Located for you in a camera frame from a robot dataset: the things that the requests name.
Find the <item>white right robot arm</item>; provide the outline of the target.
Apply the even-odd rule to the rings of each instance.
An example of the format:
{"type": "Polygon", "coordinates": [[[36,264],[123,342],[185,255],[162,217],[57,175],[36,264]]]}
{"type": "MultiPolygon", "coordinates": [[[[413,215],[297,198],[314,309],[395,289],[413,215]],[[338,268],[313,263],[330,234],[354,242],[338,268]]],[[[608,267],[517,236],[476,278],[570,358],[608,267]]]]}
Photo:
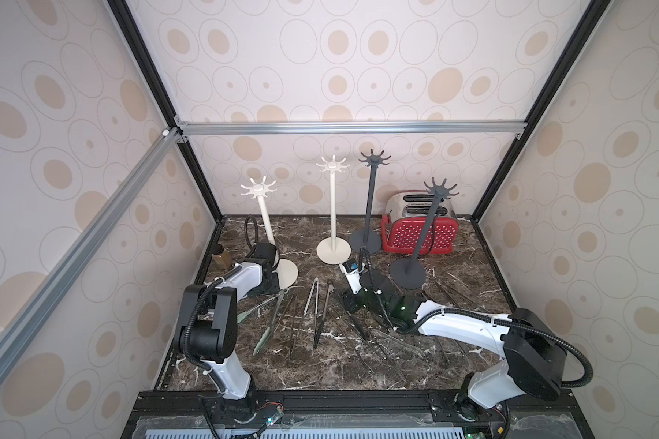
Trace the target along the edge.
{"type": "Polygon", "coordinates": [[[449,338],[499,356],[486,371],[468,374],[459,388],[453,406],[466,422],[488,409],[503,412],[507,401],[521,395],[554,401],[563,389],[580,388],[593,379],[586,355],[528,309],[485,314],[447,307],[404,296],[385,276],[356,264],[344,263],[341,269],[349,285],[342,303],[350,313],[364,309],[398,334],[449,338]]]}

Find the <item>slim steel tongs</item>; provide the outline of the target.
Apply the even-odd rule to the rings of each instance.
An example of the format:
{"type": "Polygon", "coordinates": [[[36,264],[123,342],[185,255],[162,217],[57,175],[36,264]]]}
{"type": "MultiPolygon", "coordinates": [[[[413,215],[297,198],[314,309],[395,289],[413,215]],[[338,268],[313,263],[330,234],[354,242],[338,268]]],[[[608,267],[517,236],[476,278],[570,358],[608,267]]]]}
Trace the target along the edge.
{"type": "Polygon", "coordinates": [[[295,347],[296,338],[297,338],[298,314],[299,314],[300,305],[301,305],[300,298],[301,298],[300,296],[296,297],[295,308],[294,308],[293,316],[291,318],[292,325],[291,325],[291,329],[290,329],[290,338],[289,338],[289,341],[288,341],[288,353],[287,353],[287,361],[288,362],[290,362],[290,359],[292,357],[293,349],[295,347]]]}

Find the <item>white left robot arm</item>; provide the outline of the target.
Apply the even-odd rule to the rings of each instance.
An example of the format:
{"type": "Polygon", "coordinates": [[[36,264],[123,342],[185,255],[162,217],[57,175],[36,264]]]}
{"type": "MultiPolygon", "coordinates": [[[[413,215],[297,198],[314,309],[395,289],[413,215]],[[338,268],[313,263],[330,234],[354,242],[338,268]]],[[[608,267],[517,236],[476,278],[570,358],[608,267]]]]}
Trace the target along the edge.
{"type": "Polygon", "coordinates": [[[249,253],[227,273],[207,284],[189,285],[179,309],[173,346],[188,363],[212,377],[221,398],[244,401],[249,407],[256,386],[235,353],[238,340],[238,303],[247,297],[280,296],[278,247],[259,239],[256,218],[254,239],[245,235],[249,253]]]}

